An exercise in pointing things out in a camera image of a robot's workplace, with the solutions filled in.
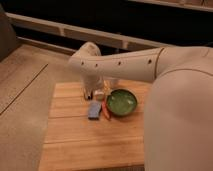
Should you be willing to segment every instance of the wooden cutting board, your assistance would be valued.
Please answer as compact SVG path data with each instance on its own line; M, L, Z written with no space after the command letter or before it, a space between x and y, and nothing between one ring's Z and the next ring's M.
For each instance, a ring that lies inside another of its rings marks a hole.
M138 106L129 116L87 119L89 102L80 83L55 87L39 171L99 170L142 166L143 107L150 84L120 81L136 95Z

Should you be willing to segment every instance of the small block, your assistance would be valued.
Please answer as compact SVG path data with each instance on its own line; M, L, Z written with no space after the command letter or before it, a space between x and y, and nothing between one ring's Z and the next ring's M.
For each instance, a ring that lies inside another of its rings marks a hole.
M92 101L88 110L88 119L98 120L101 111L101 102Z

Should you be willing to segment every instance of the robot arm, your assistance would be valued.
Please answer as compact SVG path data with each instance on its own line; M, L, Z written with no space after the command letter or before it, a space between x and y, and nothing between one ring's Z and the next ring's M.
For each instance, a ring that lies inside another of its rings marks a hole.
M95 44L86 43L70 58L69 65L84 76L153 82L169 67L204 57L208 51L206 47L168 47L101 56Z
M144 109L146 171L213 170L213 50L168 47L103 57L87 43L69 61L90 86L99 76L153 82Z

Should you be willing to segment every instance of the green bowl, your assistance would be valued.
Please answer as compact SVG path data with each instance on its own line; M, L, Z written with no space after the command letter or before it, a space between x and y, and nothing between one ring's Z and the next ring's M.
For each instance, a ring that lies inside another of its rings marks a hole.
M117 89L111 92L106 101L107 109L116 116L126 116L137 106L137 99L128 90Z

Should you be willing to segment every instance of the concrete floor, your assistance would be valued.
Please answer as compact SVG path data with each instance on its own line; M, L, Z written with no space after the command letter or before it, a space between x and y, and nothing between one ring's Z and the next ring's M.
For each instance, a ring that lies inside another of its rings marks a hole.
M37 171L54 85L79 81L79 76L67 67L68 55L28 45L21 48L36 54L30 60L48 66L0 116L1 171Z

